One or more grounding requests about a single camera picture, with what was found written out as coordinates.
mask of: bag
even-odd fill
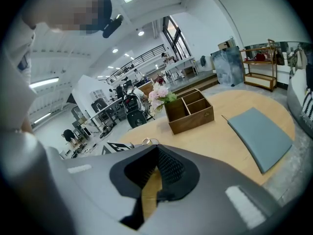
[[[205,63],[206,63],[205,56],[201,57],[200,62],[201,62],[202,67],[205,66]]]
[[[123,100],[124,106],[127,108],[127,112],[133,111],[133,110],[139,110],[138,106],[138,97],[134,93],[134,89],[130,94],[127,94],[125,96],[125,99]]]

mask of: stair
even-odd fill
[[[180,88],[180,89],[174,91],[174,93],[176,95],[180,95],[182,93],[186,93],[186,92],[191,91],[193,89],[198,89],[199,91],[203,91],[203,90],[208,89],[208,88],[210,88],[214,85],[217,85],[217,84],[218,84],[217,76],[216,76],[216,74],[213,74],[212,76],[204,78],[200,81],[197,81],[196,83],[193,83],[193,84],[190,84],[190,85],[185,86],[183,88]]]

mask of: table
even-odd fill
[[[113,103],[109,104],[107,107],[103,108],[101,111],[98,111],[95,115],[93,115],[91,118],[87,119],[86,121],[95,118],[95,117],[98,116],[101,112],[106,111],[106,110],[108,110],[109,108],[112,108],[112,107],[115,106],[116,104],[119,104],[120,102],[122,102],[122,100],[123,100],[123,99],[120,97],[119,99],[117,99],[117,100],[114,101]],[[106,112],[106,114],[108,115],[109,119],[113,122],[113,124],[116,124],[115,121],[113,120],[113,118],[110,116],[110,114],[108,114],[107,112]]]
[[[174,135],[167,117],[161,117],[129,131],[120,142],[139,144],[144,138],[155,138],[161,144],[224,161],[262,185],[277,171],[284,157],[262,175],[248,149],[222,115],[231,118],[255,107],[294,140],[295,129],[290,114],[275,100],[250,91],[226,91],[210,96],[208,100],[213,105],[215,117],[210,123]]]
[[[164,69],[164,71],[170,71],[170,70],[172,70],[174,68],[176,68],[176,71],[184,70],[184,69],[190,67],[189,65],[188,66],[186,65],[186,63],[190,62],[190,65],[191,65],[194,73],[198,74],[198,70],[197,70],[197,68],[196,68],[196,66],[195,66],[195,64],[193,62],[193,59],[194,59],[194,57],[191,56],[191,57],[187,57],[185,59],[179,60],[176,63],[172,63],[172,64],[168,65]]]

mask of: wooden box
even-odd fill
[[[165,104],[168,123],[174,134],[187,131],[214,120],[213,106],[199,90],[178,96]]]

